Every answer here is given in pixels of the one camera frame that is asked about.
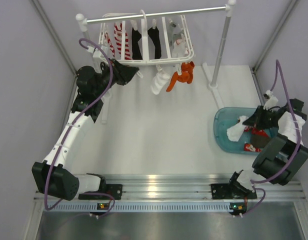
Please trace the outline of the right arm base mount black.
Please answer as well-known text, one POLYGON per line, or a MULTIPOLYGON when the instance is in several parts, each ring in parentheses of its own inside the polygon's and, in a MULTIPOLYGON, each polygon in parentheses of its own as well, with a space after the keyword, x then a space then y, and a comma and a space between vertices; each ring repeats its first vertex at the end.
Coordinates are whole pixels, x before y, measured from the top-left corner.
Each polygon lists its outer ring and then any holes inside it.
POLYGON ((255 200, 257 193, 230 183, 211 184, 213 200, 255 200))

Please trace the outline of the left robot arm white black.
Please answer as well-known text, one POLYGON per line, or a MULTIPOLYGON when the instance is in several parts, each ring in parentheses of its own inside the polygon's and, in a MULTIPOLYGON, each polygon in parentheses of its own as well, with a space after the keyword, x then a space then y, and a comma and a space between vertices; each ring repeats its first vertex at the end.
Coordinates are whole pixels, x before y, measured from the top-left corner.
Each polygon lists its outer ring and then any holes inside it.
POLYGON ((77 96, 68 122, 50 153, 42 162, 35 162, 31 169, 41 194, 67 201, 76 196, 86 199, 89 192, 97 199, 107 194, 106 180, 102 175, 74 175, 70 169, 86 133, 101 113, 103 95, 113 85, 125 86, 139 71, 138 67, 123 65, 115 59, 110 63, 101 62, 100 73, 89 65, 76 72, 77 96))

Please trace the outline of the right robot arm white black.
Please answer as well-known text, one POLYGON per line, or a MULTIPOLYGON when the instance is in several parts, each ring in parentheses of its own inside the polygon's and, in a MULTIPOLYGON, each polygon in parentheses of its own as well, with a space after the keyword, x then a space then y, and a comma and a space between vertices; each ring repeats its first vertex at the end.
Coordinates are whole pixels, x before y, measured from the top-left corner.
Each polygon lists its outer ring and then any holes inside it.
POLYGON ((264 180, 250 180, 250 184, 286 185, 308 159, 308 148, 302 142, 302 126, 307 115, 302 113, 304 102, 289 99, 277 111, 258 106, 254 114, 240 120, 234 127, 251 127, 256 131, 277 128, 277 134, 266 142, 252 164, 253 172, 264 180))

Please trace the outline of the white plastic sock hanger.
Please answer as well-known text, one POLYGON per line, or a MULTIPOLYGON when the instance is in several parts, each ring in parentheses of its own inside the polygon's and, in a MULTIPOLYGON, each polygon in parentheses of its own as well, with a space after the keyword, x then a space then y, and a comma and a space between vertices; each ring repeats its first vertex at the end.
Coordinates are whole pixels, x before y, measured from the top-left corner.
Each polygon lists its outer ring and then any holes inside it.
POLYGON ((109 57, 118 60, 122 64, 127 64, 131 66, 150 66, 150 65, 176 65, 185 62, 190 62, 195 57, 194 47, 191 41, 190 33, 188 30, 187 21, 184 15, 174 15, 174 16, 159 16, 159 17, 141 17, 137 20, 132 20, 127 17, 126 13, 107 13, 104 15, 104 18, 117 18, 117 21, 108 21, 102 22, 100 24, 100 33, 98 38, 98 43, 102 46, 102 49, 105 51, 109 57), (174 21, 180 24, 183 27, 183 34, 186 41, 186 46, 189 50, 189 55, 180 58, 172 57, 172 46, 169 45, 168 39, 168 23, 174 21), (140 52, 142 55, 142 60, 126 60, 124 59, 124 47, 125 43, 122 46, 122 56, 119 55, 117 46, 115 43, 114 37, 114 23, 122 22, 123 28, 123 39, 125 38, 125 33, 127 33, 129 38, 129 47, 131 50, 132 57, 132 29, 138 30, 142 37, 138 42, 140 52), (159 39, 161 44, 161 58, 155 59, 155 47, 148 36, 148 30, 150 28, 158 28, 159 30, 159 39), (113 57, 110 48, 105 42, 104 33, 108 32, 110 40, 115 48, 115 57, 113 57))

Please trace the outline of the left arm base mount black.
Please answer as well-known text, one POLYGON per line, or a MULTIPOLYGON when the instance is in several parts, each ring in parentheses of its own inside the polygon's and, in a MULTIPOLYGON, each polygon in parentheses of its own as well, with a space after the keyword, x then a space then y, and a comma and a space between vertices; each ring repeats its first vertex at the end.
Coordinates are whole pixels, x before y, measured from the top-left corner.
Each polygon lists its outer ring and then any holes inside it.
POLYGON ((123 194, 122 184, 106 184, 105 193, 111 195, 115 200, 121 200, 123 194))

